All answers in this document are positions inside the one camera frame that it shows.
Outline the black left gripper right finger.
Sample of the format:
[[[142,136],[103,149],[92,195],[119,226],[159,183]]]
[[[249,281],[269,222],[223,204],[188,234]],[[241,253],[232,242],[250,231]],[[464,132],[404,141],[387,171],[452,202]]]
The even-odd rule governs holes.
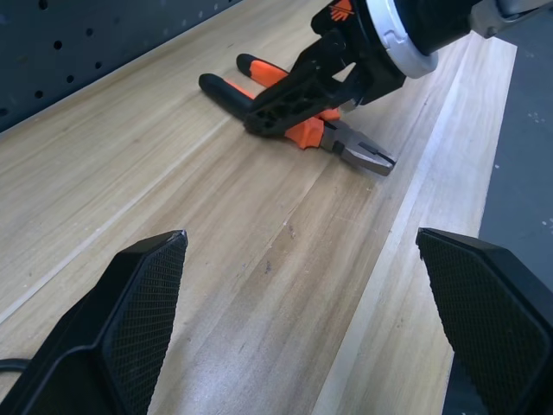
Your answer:
[[[416,236],[442,326],[491,414],[552,412],[552,292],[509,250],[433,228]]]

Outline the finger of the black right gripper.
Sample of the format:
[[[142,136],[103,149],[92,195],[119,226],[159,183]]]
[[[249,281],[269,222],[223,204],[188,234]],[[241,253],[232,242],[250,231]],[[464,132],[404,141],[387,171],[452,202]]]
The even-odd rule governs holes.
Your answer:
[[[351,63],[341,35],[324,35],[304,49],[289,74],[261,92],[245,116],[248,132],[281,136],[286,130],[347,100],[346,82],[333,76]]]

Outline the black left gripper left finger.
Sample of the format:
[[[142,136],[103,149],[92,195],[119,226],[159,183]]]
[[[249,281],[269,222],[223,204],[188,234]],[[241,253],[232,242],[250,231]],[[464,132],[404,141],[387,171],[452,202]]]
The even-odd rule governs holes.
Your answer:
[[[175,321],[185,231],[119,252],[56,323],[1,403],[3,414],[145,414]]]

